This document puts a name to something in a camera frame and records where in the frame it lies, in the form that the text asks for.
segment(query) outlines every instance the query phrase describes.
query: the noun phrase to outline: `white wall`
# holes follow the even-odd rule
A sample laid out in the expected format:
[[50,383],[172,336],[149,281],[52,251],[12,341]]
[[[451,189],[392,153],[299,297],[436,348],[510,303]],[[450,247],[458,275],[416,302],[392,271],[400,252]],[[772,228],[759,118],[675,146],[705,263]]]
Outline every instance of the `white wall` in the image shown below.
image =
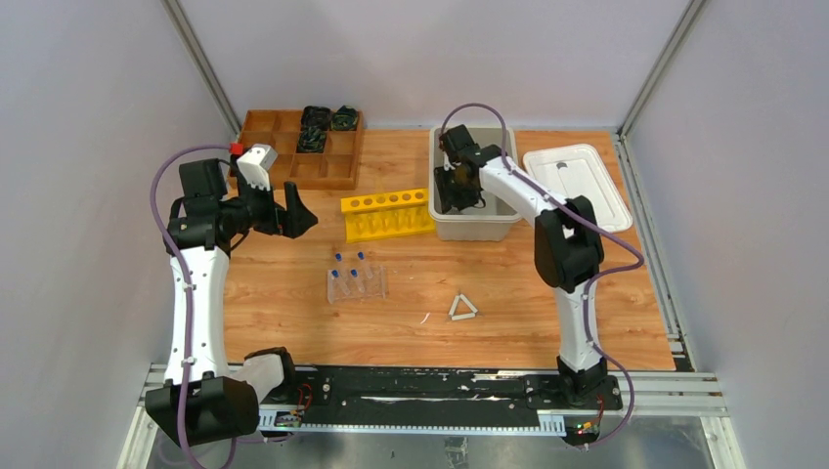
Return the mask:
[[751,468],[826,467],[829,3],[710,2],[631,139]]
[[240,117],[351,103],[370,126],[426,125],[482,101],[568,127],[622,123],[686,3],[182,1]]
[[228,136],[160,2],[3,2],[0,44],[0,465],[113,467],[172,327],[150,181]]

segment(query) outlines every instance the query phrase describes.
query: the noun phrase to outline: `wooden table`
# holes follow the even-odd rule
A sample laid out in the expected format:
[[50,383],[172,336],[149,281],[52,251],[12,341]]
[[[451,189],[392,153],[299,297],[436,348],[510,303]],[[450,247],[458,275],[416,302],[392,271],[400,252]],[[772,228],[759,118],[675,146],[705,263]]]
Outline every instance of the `wooden table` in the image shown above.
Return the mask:
[[[627,200],[610,136],[602,132],[515,132],[518,153],[588,143],[598,149]],[[251,234],[234,251],[225,289],[228,360],[285,346],[297,363],[555,367],[558,318],[552,291],[536,273],[533,231],[525,222],[501,242],[448,242],[420,234],[345,243],[339,199],[425,188],[428,131],[369,130],[358,188],[300,192],[320,224],[299,239]],[[277,193],[281,201],[282,194]],[[639,246],[634,229],[620,234]],[[604,242],[602,268],[632,256]],[[388,272],[387,299],[330,305],[326,270],[334,253],[367,253]],[[480,310],[473,320],[446,313],[463,292]],[[598,329],[605,350],[631,369],[674,369],[665,328],[644,269],[603,279]],[[429,319],[421,324],[426,313]]]

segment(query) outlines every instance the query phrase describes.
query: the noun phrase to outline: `white tray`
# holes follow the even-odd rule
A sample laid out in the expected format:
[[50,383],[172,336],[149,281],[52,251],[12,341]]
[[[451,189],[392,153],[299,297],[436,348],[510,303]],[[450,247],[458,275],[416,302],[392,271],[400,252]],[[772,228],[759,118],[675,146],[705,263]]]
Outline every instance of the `white tray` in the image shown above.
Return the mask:
[[615,233],[633,225],[631,212],[593,146],[579,144],[528,151],[523,162],[527,173],[548,189],[568,198],[587,197],[599,227]]

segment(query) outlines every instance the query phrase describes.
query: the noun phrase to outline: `wooden compartment box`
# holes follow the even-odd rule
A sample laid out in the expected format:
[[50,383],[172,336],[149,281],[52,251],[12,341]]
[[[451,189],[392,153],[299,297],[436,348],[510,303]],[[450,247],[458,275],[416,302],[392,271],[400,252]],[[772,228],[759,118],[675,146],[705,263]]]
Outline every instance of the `wooden compartment box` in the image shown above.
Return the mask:
[[[363,145],[363,112],[358,112],[357,130],[328,130],[322,153],[296,152],[301,117],[302,110],[249,110],[239,143],[245,149],[265,144],[277,151],[277,161],[270,171],[274,189],[281,189],[285,181],[292,181],[303,190],[355,189]],[[236,178],[231,178],[230,183],[235,187]]]

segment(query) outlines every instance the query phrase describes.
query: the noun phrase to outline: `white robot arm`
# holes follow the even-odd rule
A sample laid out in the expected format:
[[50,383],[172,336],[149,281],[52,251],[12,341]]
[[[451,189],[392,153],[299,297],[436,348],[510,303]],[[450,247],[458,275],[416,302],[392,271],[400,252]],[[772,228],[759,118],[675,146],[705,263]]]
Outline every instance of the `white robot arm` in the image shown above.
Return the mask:
[[[510,207],[514,208],[521,217],[535,227],[536,218],[545,210],[553,211],[555,205],[542,197],[535,190],[524,184],[514,173],[530,178],[521,168],[511,166],[506,168],[499,158],[490,160],[486,166],[480,169],[481,188],[491,192]],[[566,197],[560,193],[547,190],[547,197],[555,198],[561,204],[566,204]],[[597,365],[601,360],[593,348],[591,341],[585,332],[582,317],[583,295],[590,295],[589,324],[592,331],[591,336],[598,341],[595,319],[595,292],[586,292],[586,283],[581,282],[575,285],[572,292],[563,288],[553,288],[555,305],[558,309],[558,320],[561,327],[561,347],[559,357],[570,368],[582,371]]]
[[[167,231],[181,251],[191,284],[186,284],[182,266],[172,256],[175,314],[170,360],[164,387],[147,392],[145,400],[147,413],[176,443],[181,390],[188,392],[188,441],[200,445],[254,432],[259,403],[284,382],[292,385],[293,362],[284,348],[249,355],[242,368],[231,375],[224,347],[223,299],[231,239],[247,235],[251,229],[298,237],[317,224],[317,217],[299,199],[294,183],[284,184],[287,209],[273,200],[268,169],[276,158],[273,149],[260,145],[241,156],[234,167],[239,195],[233,198],[226,198],[218,159],[179,166],[184,196],[173,203]],[[182,206],[184,217],[179,215]],[[185,363],[189,364],[190,378],[182,386]]]
[[535,228],[536,269],[553,289],[561,326],[558,369],[567,388],[562,391],[573,402],[594,393],[608,374],[605,358],[593,347],[594,343],[598,345],[595,293],[587,290],[588,280],[598,273],[604,252],[598,234],[575,223],[552,203],[555,200],[566,205],[595,223],[589,200],[567,199],[535,184],[517,165],[505,164],[499,147],[481,149],[463,125],[447,130],[440,143],[447,164],[435,168],[434,180],[444,213],[477,206],[483,200],[481,192],[486,191],[514,208]]

